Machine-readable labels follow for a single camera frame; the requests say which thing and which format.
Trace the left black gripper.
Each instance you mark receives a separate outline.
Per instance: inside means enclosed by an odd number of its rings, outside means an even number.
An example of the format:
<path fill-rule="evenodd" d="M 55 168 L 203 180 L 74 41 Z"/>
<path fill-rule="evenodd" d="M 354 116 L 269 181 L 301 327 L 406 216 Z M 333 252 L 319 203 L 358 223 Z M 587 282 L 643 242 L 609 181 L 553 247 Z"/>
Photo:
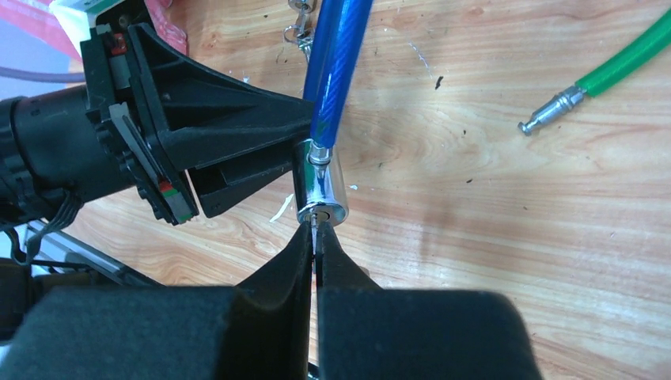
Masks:
<path fill-rule="evenodd" d="M 146 24 L 128 34 L 92 27 L 81 53 L 97 140 L 154 217 L 174 226 L 199 213 L 180 171 L 190 169 L 203 213 L 213 218 L 291 170 L 289 152 L 253 151 L 309 133 L 311 101 L 212 70 Z"/>

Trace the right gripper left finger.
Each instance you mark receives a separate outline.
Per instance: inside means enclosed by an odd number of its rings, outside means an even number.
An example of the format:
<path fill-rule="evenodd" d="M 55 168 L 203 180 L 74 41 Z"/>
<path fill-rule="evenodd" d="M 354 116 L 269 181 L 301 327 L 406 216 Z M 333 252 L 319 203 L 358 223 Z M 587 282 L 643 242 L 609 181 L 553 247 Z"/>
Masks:
<path fill-rule="evenodd" d="M 4 379 L 304 379 L 311 231 L 236 286 L 56 287 L 28 313 Z"/>

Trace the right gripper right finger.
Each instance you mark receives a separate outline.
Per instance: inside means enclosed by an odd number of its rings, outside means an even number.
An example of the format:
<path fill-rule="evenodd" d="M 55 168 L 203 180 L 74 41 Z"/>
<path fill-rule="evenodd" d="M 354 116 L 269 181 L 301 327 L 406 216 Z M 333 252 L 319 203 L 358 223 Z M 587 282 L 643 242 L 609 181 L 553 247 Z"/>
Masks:
<path fill-rule="evenodd" d="M 525 323 L 503 294 L 375 283 L 322 224 L 316 239 L 322 379 L 538 379 Z"/>

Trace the blue cable lock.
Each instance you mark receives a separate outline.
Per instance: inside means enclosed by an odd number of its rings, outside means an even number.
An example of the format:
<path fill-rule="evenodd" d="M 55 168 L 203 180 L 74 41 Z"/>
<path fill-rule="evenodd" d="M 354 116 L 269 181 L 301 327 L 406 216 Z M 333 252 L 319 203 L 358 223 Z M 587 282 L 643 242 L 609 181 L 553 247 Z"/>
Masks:
<path fill-rule="evenodd" d="M 373 3 L 315 1 L 314 29 L 303 99 L 314 104 L 309 137 L 294 149 L 293 182 L 297 219 L 337 226 L 349 207 L 336 149 L 339 126 Z"/>

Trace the silver key pair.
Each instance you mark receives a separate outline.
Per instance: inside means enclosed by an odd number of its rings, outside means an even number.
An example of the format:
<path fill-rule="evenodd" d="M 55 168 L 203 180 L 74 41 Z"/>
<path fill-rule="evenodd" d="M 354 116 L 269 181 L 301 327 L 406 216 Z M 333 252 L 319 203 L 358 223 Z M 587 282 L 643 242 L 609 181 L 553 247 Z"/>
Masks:
<path fill-rule="evenodd" d="M 317 232 L 318 232 L 319 216 L 316 212 L 310 215 L 310 230 L 311 230 L 311 247 L 312 247 L 312 262 L 315 262 L 317 257 Z"/>
<path fill-rule="evenodd" d="M 309 62 L 313 44 L 314 29 L 311 24 L 311 13 L 315 10 L 313 0 L 288 0 L 287 5 L 297 13 L 296 21 L 284 28 L 282 39 L 284 42 L 296 45 Z"/>

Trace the green cable lock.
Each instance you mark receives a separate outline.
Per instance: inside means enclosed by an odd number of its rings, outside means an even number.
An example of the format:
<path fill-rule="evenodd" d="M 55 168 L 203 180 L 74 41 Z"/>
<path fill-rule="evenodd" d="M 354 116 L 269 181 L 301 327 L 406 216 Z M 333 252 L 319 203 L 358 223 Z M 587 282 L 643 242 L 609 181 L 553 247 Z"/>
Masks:
<path fill-rule="evenodd" d="M 597 97 L 656 57 L 670 45 L 670 12 L 666 11 L 647 30 L 626 47 L 557 93 L 534 111 L 529 120 L 517 128 L 526 136 L 571 112 L 587 97 Z"/>

